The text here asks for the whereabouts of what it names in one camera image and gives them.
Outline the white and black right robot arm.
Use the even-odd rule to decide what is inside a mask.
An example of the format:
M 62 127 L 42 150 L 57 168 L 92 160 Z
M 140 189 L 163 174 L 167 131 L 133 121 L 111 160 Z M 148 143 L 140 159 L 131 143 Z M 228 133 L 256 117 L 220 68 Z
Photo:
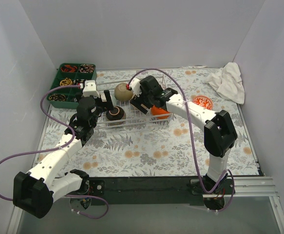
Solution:
M 133 78 L 127 84 L 127 90 L 133 92 L 130 103 L 143 113 L 155 106 L 178 115 L 196 126 L 204 133 L 204 146 L 209 152 L 209 166 L 204 177 L 198 177 L 201 189 L 206 194 L 217 194 L 224 188 L 227 176 L 227 161 L 231 148 L 237 139 L 237 133 L 230 114 L 221 110 L 215 112 L 187 101 L 184 93 L 163 89 L 155 77 L 142 80 Z

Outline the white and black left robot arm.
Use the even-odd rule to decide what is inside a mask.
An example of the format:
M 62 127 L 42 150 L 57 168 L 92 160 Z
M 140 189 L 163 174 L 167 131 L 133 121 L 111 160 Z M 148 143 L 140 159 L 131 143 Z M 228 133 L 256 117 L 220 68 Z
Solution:
M 66 195 L 85 199 L 89 205 L 94 196 L 90 177 L 86 172 L 73 169 L 61 178 L 57 178 L 57 174 L 92 137 L 101 114 L 113 107 L 108 90 L 98 98 L 81 98 L 77 113 L 71 117 L 57 149 L 27 173 L 19 172 L 15 176 L 13 204 L 37 218 L 46 216 L 53 203 Z

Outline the white wire dish rack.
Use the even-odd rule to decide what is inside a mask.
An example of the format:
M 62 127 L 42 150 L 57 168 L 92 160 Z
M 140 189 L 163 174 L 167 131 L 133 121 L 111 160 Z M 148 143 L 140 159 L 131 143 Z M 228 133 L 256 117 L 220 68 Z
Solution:
M 105 113 L 101 114 L 101 117 L 97 121 L 98 129 L 109 129 L 109 128 L 118 128 L 118 127 L 129 127 L 129 126 L 139 126 L 139 125 L 165 125 L 170 122 L 174 118 L 174 114 L 162 114 L 162 115 L 153 115 L 151 110 L 148 109 L 147 113 L 144 114 L 137 108 L 135 108 L 129 101 L 119 101 L 114 96 L 114 90 L 117 85 L 121 83 L 128 83 L 128 80 L 115 80 L 110 82 L 99 82 L 97 86 L 97 90 L 99 92 L 103 92 L 104 90 L 109 90 L 110 95 L 113 101 L 114 106 L 121 107 L 124 111 L 125 118 L 122 120 L 108 120 Z

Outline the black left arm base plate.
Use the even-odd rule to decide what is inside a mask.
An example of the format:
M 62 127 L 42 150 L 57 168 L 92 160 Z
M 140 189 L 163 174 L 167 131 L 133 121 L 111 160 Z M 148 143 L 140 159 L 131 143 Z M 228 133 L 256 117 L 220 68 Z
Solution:
M 104 195 L 105 181 L 104 180 L 93 180 L 87 179 L 82 181 L 81 186 L 78 190 L 68 193 L 68 195 L 93 195 L 101 196 Z

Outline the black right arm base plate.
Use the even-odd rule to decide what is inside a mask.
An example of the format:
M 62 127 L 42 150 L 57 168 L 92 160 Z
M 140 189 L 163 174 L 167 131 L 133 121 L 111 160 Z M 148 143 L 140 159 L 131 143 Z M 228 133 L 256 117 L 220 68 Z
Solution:
M 213 180 L 205 180 L 203 178 L 203 184 L 204 184 L 205 189 L 207 191 L 210 191 L 214 187 L 215 182 Z M 207 193 L 204 192 L 198 179 L 192 179 L 190 181 L 189 187 L 193 195 L 207 195 Z M 222 194 L 222 193 L 226 195 L 231 195 L 234 192 L 235 191 L 233 190 L 233 187 L 232 187 L 232 180 L 225 179 L 225 180 L 222 180 L 218 184 L 218 186 L 213 190 L 212 193 L 210 193 L 210 195 Z

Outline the white bowl red wreath pattern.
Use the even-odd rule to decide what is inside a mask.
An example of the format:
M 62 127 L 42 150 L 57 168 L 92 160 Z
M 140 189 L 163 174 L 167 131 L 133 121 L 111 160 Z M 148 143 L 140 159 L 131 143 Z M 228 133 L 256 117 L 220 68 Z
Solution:
M 205 109 L 208 109 L 208 110 L 213 109 L 213 102 L 207 96 L 198 95 L 198 96 L 193 98 L 192 102 L 203 107 L 203 108 L 205 108 Z

